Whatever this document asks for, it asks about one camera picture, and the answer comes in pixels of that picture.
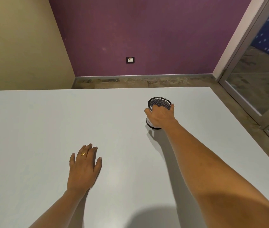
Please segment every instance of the baseboard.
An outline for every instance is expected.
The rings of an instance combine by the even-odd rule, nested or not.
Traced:
[[[150,77],[166,77],[166,76],[200,76],[200,75],[209,75],[213,76],[212,73],[188,73],[188,74],[154,74],[154,75],[121,75],[121,76],[81,76],[81,77],[75,77],[72,88],[74,87],[75,83],[78,80],[87,80],[87,79],[114,79],[114,78],[125,78],[125,77],[144,77],[144,78],[150,78]]]

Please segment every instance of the electrical outlet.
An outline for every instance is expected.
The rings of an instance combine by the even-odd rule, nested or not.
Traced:
[[[126,63],[127,64],[133,64],[134,63],[134,57],[126,57]]]

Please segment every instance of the table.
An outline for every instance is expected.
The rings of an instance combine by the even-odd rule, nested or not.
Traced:
[[[70,227],[206,227],[164,131],[146,125],[158,96],[269,199],[269,157],[208,87],[0,91],[0,227],[46,211],[66,190],[71,153],[89,143],[103,167]]]

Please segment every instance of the hand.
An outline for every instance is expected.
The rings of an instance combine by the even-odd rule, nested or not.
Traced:
[[[148,119],[151,121],[154,126],[165,127],[170,123],[176,121],[174,116],[175,105],[172,104],[170,110],[166,109],[163,106],[152,106],[152,111],[149,108],[145,109],[144,112],[147,115]]]
[[[94,166],[94,153],[97,147],[92,148],[92,144],[83,146],[75,160],[75,153],[70,157],[70,172],[67,183],[67,190],[73,191],[83,197],[95,183],[95,180],[102,167],[102,158],[99,157]]]

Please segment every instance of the beige wall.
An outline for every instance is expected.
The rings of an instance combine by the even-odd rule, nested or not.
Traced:
[[[225,69],[229,59],[231,58],[236,47],[240,43],[242,37],[244,36],[246,30],[250,26],[257,12],[259,11],[264,0],[252,0],[248,6],[246,12],[244,13],[234,35],[232,36],[230,42],[228,43],[225,51],[223,52],[214,72],[213,76],[216,78],[220,77],[221,73]]]
[[[0,90],[68,89],[75,76],[48,0],[0,0]]]

